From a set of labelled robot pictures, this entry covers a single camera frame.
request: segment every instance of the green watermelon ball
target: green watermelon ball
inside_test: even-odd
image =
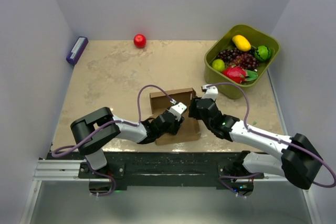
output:
[[[271,58],[271,50],[266,46],[259,46],[255,51],[254,56],[259,61],[266,61]]]

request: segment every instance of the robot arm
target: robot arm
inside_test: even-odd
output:
[[[76,143],[79,144],[95,130],[95,125],[102,126],[113,121],[78,148],[79,154],[86,157],[94,170],[98,170],[107,164],[102,147],[113,138],[130,140],[137,144],[149,144],[164,133],[175,135],[184,121],[182,114],[186,110],[186,105],[177,103],[157,118],[149,118],[139,124],[121,119],[113,115],[109,108],[104,107],[75,120],[70,127]]]
[[[296,134],[294,137],[278,135],[250,125],[247,129],[244,121],[220,112],[215,103],[218,95],[218,89],[215,86],[209,88],[203,86],[202,90],[205,94],[201,98],[194,97],[192,100],[189,117],[202,120],[206,127],[220,139],[247,144],[269,154],[242,152],[238,160],[233,162],[234,165],[226,168],[228,173],[234,176],[238,171],[244,170],[246,174],[275,174],[286,177],[299,188],[310,188],[322,166],[319,161],[284,143],[256,135],[249,129],[294,143],[320,157],[304,135]]]

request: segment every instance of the cable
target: cable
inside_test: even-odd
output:
[[[254,178],[255,176],[260,175],[260,173],[253,173],[247,176],[240,176],[240,177],[236,177],[236,176],[220,176],[219,177],[219,181],[222,183],[223,186],[225,186],[227,189],[229,189],[231,192],[233,192],[234,194],[236,194],[236,196],[241,196],[246,198],[246,196],[244,196],[243,194],[235,191],[232,187],[230,187],[227,183],[225,183],[224,181],[222,181],[222,178],[230,178],[230,179],[244,179],[244,178]]]
[[[169,99],[170,101],[172,101],[174,104],[176,103],[176,101],[174,99],[172,99],[168,94],[167,92],[165,92],[162,88],[160,88],[159,86],[156,86],[156,85],[146,85],[144,86],[138,93],[138,114],[139,114],[139,121],[138,123],[131,123],[131,122],[128,122],[128,121],[124,121],[124,120],[112,120],[112,121],[109,121],[105,124],[103,124],[102,126],[98,127],[97,129],[95,129],[93,132],[91,132],[87,137],[85,137],[82,141],[80,141],[78,144],[76,145],[67,145],[67,146],[63,146],[63,147],[60,147],[60,148],[57,148],[56,150],[54,150],[51,155],[52,157],[54,158],[60,158],[60,157],[64,157],[68,154],[70,154],[71,152],[73,152],[74,150],[78,149],[79,147],[81,147],[82,145],[84,145],[86,142],[88,142],[94,135],[96,135],[99,131],[101,131],[102,129],[106,128],[107,126],[113,124],[113,123],[124,123],[124,124],[127,124],[127,125],[130,125],[130,126],[134,126],[134,127],[138,127],[140,124],[141,124],[141,110],[140,110],[140,95],[141,95],[141,92],[145,89],[145,88],[148,88],[148,87],[154,87],[154,88],[157,88],[159,90],[161,90]],[[106,175],[106,174],[103,174],[103,173],[99,173],[97,171],[95,171],[90,163],[86,160],[86,163],[88,164],[88,167],[89,169],[96,175],[98,176],[102,176],[102,177],[105,177],[105,178],[108,178],[110,179],[111,183],[113,184],[113,186],[111,186],[110,190],[107,192],[107,193],[103,193],[103,194],[99,194],[99,193],[96,193],[95,195],[97,197],[101,197],[101,196],[107,196],[107,195],[110,195],[112,194],[114,191],[115,191],[115,188],[117,186],[117,183],[116,181],[114,180],[114,178],[112,176],[109,176],[109,175]]]
[[[134,126],[134,127],[138,126],[138,124],[131,123],[131,122],[128,122],[128,121],[121,121],[121,120],[109,121],[109,122],[103,124],[102,126],[98,127],[97,129],[95,129],[93,132],[91,132],[87,137],[85,137],[78,144],[76,144],[76,145],[67,145],[67,146],[63,146],[63,147],[57,148],[56,150],[54,150],[51,153],[52,157],[54,157],[54,158],[60,158],[60,157],[64,157],[65,155],[70,154],[71,152],[73,152],[74,150],[78,149],[79,147],[81,147],[82,145],[84,145],[86,142],[88,142],[94,135],[96,135],[103,128],[106,128],[107,126],[109,126],[109,125],[111,125],[113,123],[124,123],[124,124],[128,124],[128,125]],[[68,149],[68,148],[70,148],[70,149],[67,150],[67,151],[65,151],[65,152],[59,153],[59,151],[64,150],[64,149]]]
[[[324,188],[332,188],[332,187],[335,187],[336,186],[336,174],[335,172],[332,170],[332,168],[323,160],[321,159],[319,156],[315,155],[314,153],[302,148],[301,146],[298,146],[296,144],[293,144],[293,143],[288,143],[282,139],[277,139],[276,137],[273,137],[273,136],[270,136],[270,135],[267,135],[267,134],[264,134],[264,133],[261,133],[261,132],[258,132],[258,131],[255,131],[255,130],[252,130],[248,124],[247,124],[247,118],[248,118],[248,115],[249,115],[249,112],[250,112],[250,103],[249,103],[249,100],[247,98],[247,95],[246,93],[244,92],[244,90],[239,87],[238,85],[234,84],[234,83],[231,83],[231,82],[219,82],[219,83],[215,83],[215,84],[210,84],[210,85],[207,85],[207,87],[213,87],[213,86],[218,86],[218,85],[231,85],[231,86],[235,86],[237,89],[240,90],[240,92],[243,94],[244,98],[245,98],[245,101],[246,101],[246,106],[247,106],[247,109],[246,109],[246,114],[244,116],[244,126],[245,128],[247,129],[247,131],[250,131],[256,135],[259,135],[259,136],[262,136],[262,137],[266,137],[270,140],[273,140],[273,141],[276,141],[276,142],[280,142],[282,144],[287,144],[293,148],[296,148],[308,155],[310,155],[312,158],[316,159],[317,161],[319,161],[331,174],[332,178],[334,179],[334,183],[330,184],[330,185],[324,185],[324,184],[321,184],[321,183],[318,183],[318,182],[313,182],[313,184],[317,185],[317,186],[320,186],[320,187],[324,187]],[[250,177],[255,177],[256,175],[258,175],[259,173],[254,173],[252,175],[249,175]],[[220,182],[225,186],[227,187],[228,189],[232,189],[231,187],[229,187],[227,184],[225,184],[221,179],[222,178],[231,178],[231,179],[243,179],[243,178],[246,178],[246,176],[244,177],[234,177],[234,176],[221,176],[219,177],[220,179]]]
[[[137,104],[138,104],[138,114],[139,114],[139,120],[138,120],[138,123],[140,124],[141,123],[141,110],[140,110],[140,95],[142,93],[142,91],[145,89],[145,88],[148,88],[148,87],[153,87],[153,88],[157,88],[159,89],[161,92],[163,92],[171,102],[173,102],[174,104],[176,103],[176,101],[170,97],[170,95],[167,94],[166,91],[164,91],[163,89],[161,89],[159,86],[156,86],[156,85],[152,85],[152,84],[149,84],[149,85],[146,85],[144,86],[142,89],[140,89],[139,93],[138,93],[138,101],[137,101]]]
[[[117,187],[117,183],[116,183],[116,181],[114,180],[114,178],[113,178],[112,176],[109,176],[109,175],[106,175],[106,174],[97,172],[96,170],[94,170],[94,169],[91,167],[90,163],[89,163],[87,160],[86,160],[86,163],[88,164],[88,167],[89,167],[89,169],[90,169],[91,172],[93,172],[94,174],[96,174],[96,175],[98,175],[98,176],[108,178],[108,179],[110,179],[110,181],[111,181],[111,187],[110,187],[110,189],[108,190],[107,193],[101,193],[101,194],[100,194],[100,193],[95,193],[95,194],[93,194],[93,195],[96,195],[97,197],[102,197],[102,196],[109,196],[109,195],[111,195],[111,194],[116,190],[115,188]]]

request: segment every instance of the yellow mango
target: yellow mango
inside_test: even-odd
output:
[[[240,51],[251,50],[250,42],[242,35],[233,36],[232,41]]]

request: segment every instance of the red apple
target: red apple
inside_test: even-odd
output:
[[[133,42],[135,44],[136,47],[138,48],[144,48],[145,45],[146,45],[146,37],[143,36],[142,34],[137,34],[134,39],[133,39]]]

